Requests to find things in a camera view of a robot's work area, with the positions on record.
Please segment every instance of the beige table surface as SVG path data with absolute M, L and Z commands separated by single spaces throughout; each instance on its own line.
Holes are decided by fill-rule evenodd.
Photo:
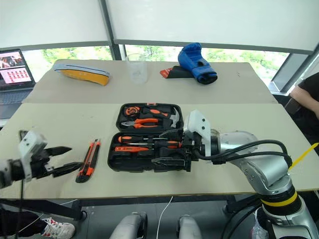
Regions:
M 52 70 L 36 84 L 25 103 L 157 102 L 171 104 L 277 103 L 249 63 L 211 63 L 218 80 L 202 85 L 193 78 L 165 79 L 160 71 L 177 62 L 147 62 L 148 82 L 131 82 L 125 61 L 59 60 L 98 67 L 111 73 L 106 86 L 75 80 Z
M 33 179 L 25 187 L 25 198 L 114 198 L 156 195 L 227 194 L 254 192 L 244 174 L 234 165 L 192 163 L 191 172 L 154 173 L 115 172 L 107 165 L 111 139 L 120 104 L 23 104 L 0 131 L 0 160 L 19 158 L 18 130 L 34 129 L 45 135 L 48 147 L 59 145 L 73 150 L 51 160 L 58 166 L 82 161 L 88 142 L 101 137 L 102 147 L 92 178 L 75 183 L 77 172 L 58 178 Z M 246 130 L 259 139 L 282 141 L 296 159 L 310 146 L 279 104 L 180 105 L 184 117 L 200 110 L 220 132 Z M 297 190 L 319 188 L 319 158 L 311 152 L 297 165 L 291 176 Z M 20 184 L 0 190 L 2 198 L 18 198 Z

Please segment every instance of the screwdriver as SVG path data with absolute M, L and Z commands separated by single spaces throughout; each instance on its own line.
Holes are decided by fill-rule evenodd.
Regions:
M 130 153 L 137 153 L 140 151 L 147 151 L 150 150 L 149 148 L 142 148 L 142 147 L 127 147 L 127 146 L 118 146 L 115 147 L 115 151 L 117 152 L 130 152 Z
M 139 142 L 143 140 L 148 140 L 149 138 L 144 138 L 143 136 L 120 136 L 118 141 L 120 143 L 133 143 L 133 142 Z M 167 138 L 152 138 L 154 140 L 158 139 L 167 139 Z
M 156 141 L 155 143 L 128 143 L 130 145 L 153 145 L 154 148 L 181 148 L 181 142 L 177 141 Z

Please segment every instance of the yellow zip tie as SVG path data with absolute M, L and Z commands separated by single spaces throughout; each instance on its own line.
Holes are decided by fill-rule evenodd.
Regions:
M 297 158 L 295 160 L 295 162 L 293 162 L 293 164 L 291 165 L 291 167 L 289 168 L 289 170 L 291 170 L 293 167 L 295 167 L 298 163 L 300 163 L 300 161 L 302 161 L 304 159 L 304 157 L 314 148 L 316 148 L 318 146 L 319 143 L 314 143 L 309 149 L 307 149 L 299 158 Z

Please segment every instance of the clear plastic cup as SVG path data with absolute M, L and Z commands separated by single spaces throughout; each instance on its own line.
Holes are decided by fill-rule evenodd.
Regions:
M 143 84 L 148 81 L 145 56 L 142 54 L 131 54 L 126 57 L 131 81 L 135 84 Z

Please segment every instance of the pliers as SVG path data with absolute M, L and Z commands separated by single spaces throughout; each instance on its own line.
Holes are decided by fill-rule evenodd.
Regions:
M 156 118 L 136 119 L 135 121 L 123 122 L 124 126 L 133 126 L 134 128 L 157 127 L 158 125 L 143 125 L 144 123 L 158 123 L 160 120 Z

